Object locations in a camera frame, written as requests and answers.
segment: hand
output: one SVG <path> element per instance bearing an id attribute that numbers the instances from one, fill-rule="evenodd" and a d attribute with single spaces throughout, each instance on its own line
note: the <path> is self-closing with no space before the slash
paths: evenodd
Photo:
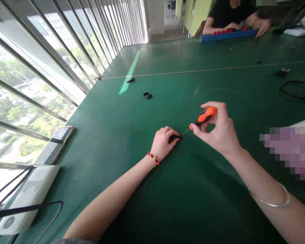
<path id="1" fill-rule="evenodd" d="M 259 31 L 257 33 L 257 35 L 255 36 L 256 38 L 262 36 L 269 28 L 270 28 L 271 24 L 270 24 L 270 20 L 268 19 L 264 19 L 262 20 L 262 24 L 259 28 Z"/>
<path id="2" fill-rule="evenodd" d="M 230 28 L 234 28 L 234 29 L 238 29 L 239 26 L 238 24 L 231 22 L 228 26 L 226 26 L 224 29 L 230 29 Z"/>
<path id="3" fill-rule="evenodd" d="M 212 120 L 202 124 L 201 130 L 197 125 L 191 124 L 193 133 L 220 152 L 224 157 L 240 152 L 242 148 L 237 139 L 233 120 L 227 115 L 226 104 L 220 102 L 207 102 L 201 105 L 201 107 L 215 107 L 217 109 L 217 114 Z M 209 123 L 216 125 L 210 133 L 207 132 Z"/>
<path id="4" fill-rule="evenodd" d="M 162 161 L 167 154 L 173 149 L 176 143 L 180 140 L 176 138 L 170 144 L 168 143 L 169 138 L 172 135 L 179 136 L 175 130 L 166 126 L 165 128 L 160 128 L 155 134 L 154 141 L 152 142 L 152 147 L 150 153 L 157 157 L 157 160 Z"/>

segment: black connector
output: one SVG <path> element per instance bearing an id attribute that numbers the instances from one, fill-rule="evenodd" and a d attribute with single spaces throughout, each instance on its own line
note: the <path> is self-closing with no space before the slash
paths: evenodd
<path id="1" fill-rule="evenodd" d="M 133 81 L 135 81 L 135 79 L 136 79 L 136 78 L 134 77 L 134 78 L 132 78 L 131 80 L 128 80 L 127 83 L 133 82 Z"/>

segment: white power bank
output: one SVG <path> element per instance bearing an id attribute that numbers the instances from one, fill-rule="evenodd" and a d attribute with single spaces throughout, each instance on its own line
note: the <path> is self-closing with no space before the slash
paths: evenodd
<path id="1" fill-rule="evenodd" d="M 33 169 L 9 209 L 41 204 L 59 169 L 60 167 L 57 165 L 41 166 Z M 3 217 L 0 222 L 0 235 L 14 235 L 28 229 L 37 211 Z"/>

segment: cable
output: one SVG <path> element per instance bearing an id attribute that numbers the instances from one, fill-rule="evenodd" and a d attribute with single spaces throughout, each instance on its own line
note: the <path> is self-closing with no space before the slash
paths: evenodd
<path id="1" fill-rule="evenodd" d="M 287 81 L 286 83 L 282 84 L 281 87 L 280 87 L 280 90 L 281 90 L 284 94 L 286 94 L 286 95 L 288 95 L 288 96 L 290 96 L 290 97 L 297 98 L 297 99 L 299 99 L 299 100 L 305 101 L 305 97 L 300 97 L 300 96 L 298 96 L 298 95 L 294 95 L 294 94 L 292 94 L 292 93 L 290 93 L 290 92 L 288 92 L 288 91 L 286 91 L 286 90 L 284 89 L 284 87 L 285 87 L 286 85 L 289 85 L 289 84 L 302 84 L 302 85 L 305 86 L 305 81 Z"/>
<path id="2" fill-rule="evenodd" d="M 50 228 L 50 226 L 52 225 L 52 223 L 56 220 L 56 218 L 59 216 L 62 207 L 63 207 L 63 201 L 56 201 L 56 202 L 50 202 L 50 203 L 41 203 L 41 204 L 36 204 L 36 205 L 31 205 L 31 206 L 27 206 L 27 207 L 20 207 L 20 208 L 13 208 L 13 209 L 6 209 L 6 210 L 1 210 L 0 211 L 0 218 L 3 218 L 5 216 L 9 216 L 9 215 L 14 215 L 14 214 L 20 214 L 23 212 L 28 212 L 28 211 L 34 211 L 34 210 L 39 210 L 39 209 L 43 209 L 45 207 L 48 207 L 50 205 L 54 205 L 59 203 L 59 208 L 56 212 L 56 214 L 54 215 L 54 217 L 52 218 L 52 220 L 50 221 L 50 223 L 48 224 L 48 226 L 46 227 L 46 229 L 44 230 L 44 232 L 40 235 L 40 237 L 36 240 L 36 242 L 34 244 L 37 244 L 40 239 L 43 237 L 43 235 L 46 233 L 46 231 Z M 13 244 L 15 242 L 17 237 L 15 237 L 13 239 L 13 242 L 11 242 L 11 244 Z"/>
<path id="3" fill-rule="evenodd" d="M 0 205 L 3 203 L 4 200 L 7 199 L 7 197 L 9 197 L 24 182 L 24 180 L 30 175 L 30 173 L 31 173 L 33 168 L 34 168 L 33 165 L 28 166 L 23 172 L 21 172 L 19 175 L 17 175 L 15 178 L 13 178 L 10 182 L 8 182 L 4 187 L 2 187 L 0 189 L 0 193 L 1 193 L 7 186 L 9 186 L 12 182 L 14 182 L 18 177 L 20 177 L 23 173 L 25 173 L 28 170 L 28 172 L 20 180 L 20 182 L 18 182 L 18 184 L 0 201 Z M 39 209 L 42 209 L 42 208 L 45 208 L 45 207 L 48 207 L 50 205 L 57 204 L 57 203 L 60 204 L 59 208 L 58 208 L 56 214 L 54 215 L 54 217 L 52 218 L 52 220 L 50 221 L 50 223 L 48 224 L 48 226 L 46 227 L 46 229 L 44 230 L 44 232 L 40 235 L 40 237 L 34 243 L 34 244 L 37 244 L 40 241 L 40 239 L 44 236 L 46 231 L 53 224 L 53 222 L 56 220 L 56 218 L 59 216 L 59 214 L 60 214 L 60 212 L 62 210 L 62 207 L 63 207 L 63 202 L 62 201 L 56 201 L 56 202 L 51 202 L 51 203 L 42 203 L 42 204 L 36 204 L 36 205 L 27 206 L 27 207 L 20 207 L 20 208 L 1 210 L 0 211 L 0 218 L 3 218 L 5 216 L 9 216 L 9 215 L 23 213 L 23 212 L 39 210 Z M 7 244 L 13 244 L 16 241 L 17 237 L 18 237 L 18 234 L 12 235 L 9 238 Z"/>
<path id="4" fill-rule="evenodd" d="M 0 193 L 8 186 L 10 185 L 13 181 L 15 181 L 19 176 L 21 176 L 23 173 L 25 173 L 27 170 L 28 172 L 25 174 L 25 176 L 21 179 L 20 182 L 18 182 L 18 184 L 0 201 L 0 205 L 1 203 L 3 203 L 4 200 L 6 200 L 20 185 L 21 183 L 24 182 L 24 180 L 30 175 L 32 169 L 34 167 L 32 165 L 28 166 L 22 173 L 20 173 L 19 175 L 17 175 L 15 178 L 13 178 L 8 184 L 6 184 L 4 187 L 2 187 L 0 189 Z"/>

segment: wrist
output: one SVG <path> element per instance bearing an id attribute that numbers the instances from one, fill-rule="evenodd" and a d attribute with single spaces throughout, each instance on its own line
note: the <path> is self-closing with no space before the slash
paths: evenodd
<path id="1" fill-rule="evenodd" d="M 232 150 L 230 153 L 223 154 L 223 156 L 231 163 L 235 163 L 236 161 L 242 160 L 244 157 L 247 156 L 248 151 L 244 148 L 239 147 L 235 150 Z"/>
<path id="2" fill-rule="evenodd" d="M 149 155 L 146 155 L 144 158 L 143 158 L 143 163 L 147 166 L 147 167 L 149 167 L 149 168 L 151 168 L 151 169 L 153 169 L 153 168 L 155 168 L 156 166 L 157 166 L 157 163 L 156 163 L 156 161 L 151 157 L 151 156 L 149 156 Z"/>

